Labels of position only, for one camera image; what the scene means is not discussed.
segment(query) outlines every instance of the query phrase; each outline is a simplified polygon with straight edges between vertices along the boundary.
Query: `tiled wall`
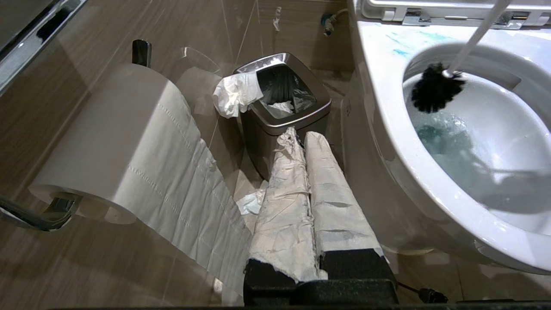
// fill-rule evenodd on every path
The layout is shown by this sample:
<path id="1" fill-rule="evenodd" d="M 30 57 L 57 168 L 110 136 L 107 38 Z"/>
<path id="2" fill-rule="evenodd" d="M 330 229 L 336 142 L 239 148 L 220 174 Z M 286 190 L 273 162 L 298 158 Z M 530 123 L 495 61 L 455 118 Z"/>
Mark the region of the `tiled wall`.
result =
<path id="1" fill-rule="evenodd" d="M 162 74 L 184 46 L 229 74 L 262 56 L 259 29 L 255 0 L 89 0 L 0 97 L 0 194 L 44 207 L 26 187 L 63 124 L 110 70 L 130 62 L 134 39 L 153 44 L 152 69 Z M 235 120 L 212 106 L 196 120 L 233 192 L 244 149 Z M 2 309 L 205 305 L 219 302 L 213 281 L 141 223 L 76 217 L 44 233 L 0 222 Z"/>
<path id="2" fill-rule="evenodd" d="M 281 7 L 280 31 L 273 26 Z M 290 52 L 311 69 L 354 70 L 348 15 L 339 16 L 334 33 L 325 37 L 324 13 L 347 8 L 347 0 L 258 0 L 264 55 Z"/>

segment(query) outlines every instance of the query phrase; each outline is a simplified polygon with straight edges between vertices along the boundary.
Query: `white brush handle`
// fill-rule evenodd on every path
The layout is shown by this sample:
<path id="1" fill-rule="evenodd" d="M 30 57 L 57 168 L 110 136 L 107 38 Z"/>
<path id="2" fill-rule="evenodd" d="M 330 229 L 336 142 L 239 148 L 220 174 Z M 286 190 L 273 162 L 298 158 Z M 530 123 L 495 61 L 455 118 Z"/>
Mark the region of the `white brush handle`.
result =
<path id="1" fill-rule="evenodd" d="M 463 60 L 473 51 L 474 47 L 477 45 L 478 41 L 488 32 L 488 29 L 495 23 L 498 17 L 501 16 L 501 13 L 507 8 L 512 0 L 497 0 L 494 4 L 494 7 L 491 8 L 490 13 L 484 18 L 478 29 L 469 39 L 469 42 L 461 49 L 459 54 L 455 57 L 451 65 L 446 70 L 446 74 L 449 76 L 453 75 L 453 72 L 459 68 Z"/>

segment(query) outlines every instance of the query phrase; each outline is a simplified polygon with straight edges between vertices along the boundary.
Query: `stainless steel trash can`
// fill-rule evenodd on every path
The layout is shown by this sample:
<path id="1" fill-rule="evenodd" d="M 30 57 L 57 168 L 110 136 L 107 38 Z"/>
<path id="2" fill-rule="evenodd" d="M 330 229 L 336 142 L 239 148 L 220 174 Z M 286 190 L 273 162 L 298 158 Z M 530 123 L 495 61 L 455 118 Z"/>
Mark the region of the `stainless steel trash can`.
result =
<path id="1" fill-rule="evenodd" d="M 331 110 L 331 97 L 314 74 L 298 58 L 289 53 L 261 58 L 238 68 L 234 73 L 244 72 L 256 72 L 264 92 L 263 99 L 249 105 L 248 111 L 241 114 L 245 145 L 255 168 L 263 178 L 269 180 L 274 159 L 273 150 L 278 147 L 277 137 L 290 126 L 295 127 L 301 141 L 304 141 L 308 131 L 325 134 L 327 115 Z M 292 79 L 285 80 L 282 76 L 290 76 Z M 274 85 L 281 90 L 278 92 L 279 95 L 271 92 L 271 96 L 268 96 Z M 295 90 L 296 96 L 292 95 L 293 89 L 288 89 L 293 86 L 294 89 L 298 89 Z M 294 97 L 282 97 L 280 95 L 282 92 L 291 93 L 291 97 Z M 303 98 L 311 98 L 306 100 L 309 101 L 307 105 L 302 105 L 303 109 L 298 107 L 299 101 L 301 104 L 304 102 L 300 94 L 304 95 Z M 267 97 L 272 97 L 273 102 L 261 102 L 261 100 L 270 100 Z M 293 114 L 277 118 L 273 115 L 273 111 L 268 111 L 271 109 L 269 104 L 285 99 L 291 99 L 293 102 Z"/>

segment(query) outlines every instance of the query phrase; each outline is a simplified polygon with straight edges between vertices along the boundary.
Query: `trash can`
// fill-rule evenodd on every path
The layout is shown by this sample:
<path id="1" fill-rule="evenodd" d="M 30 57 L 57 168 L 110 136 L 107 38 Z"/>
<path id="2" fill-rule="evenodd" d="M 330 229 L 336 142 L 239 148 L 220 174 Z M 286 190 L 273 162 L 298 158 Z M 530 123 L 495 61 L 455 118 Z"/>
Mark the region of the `trash can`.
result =
<path id="1" fill-rule="evenodd" d="M 264 97 L 241 114 L 247 152 L 260 175 L 269 180 L 277 137 L 294 126 L 300 141 L 308 131 L 325 134 L 331 97 L 298 58 L 275 54 L 250 62 L 234 73 L 256 72 Z"/>

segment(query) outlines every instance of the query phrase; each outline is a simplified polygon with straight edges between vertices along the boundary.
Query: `black brush head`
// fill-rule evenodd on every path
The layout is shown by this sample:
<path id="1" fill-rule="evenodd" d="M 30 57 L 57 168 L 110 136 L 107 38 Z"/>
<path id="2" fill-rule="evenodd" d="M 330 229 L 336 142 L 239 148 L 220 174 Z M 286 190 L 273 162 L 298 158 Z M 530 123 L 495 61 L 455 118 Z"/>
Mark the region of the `black brush head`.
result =
<path id="1" fill-rule="evenodd" d="M 447 78 L 442 74 L 445 69 L 442 63 L 430 65 L 413 87 L 412 101 L 419 111 L 437 112 L 463 90 L 465 81 L 460 80 L 461 73 L 454 73 L 451 78 Z"/>

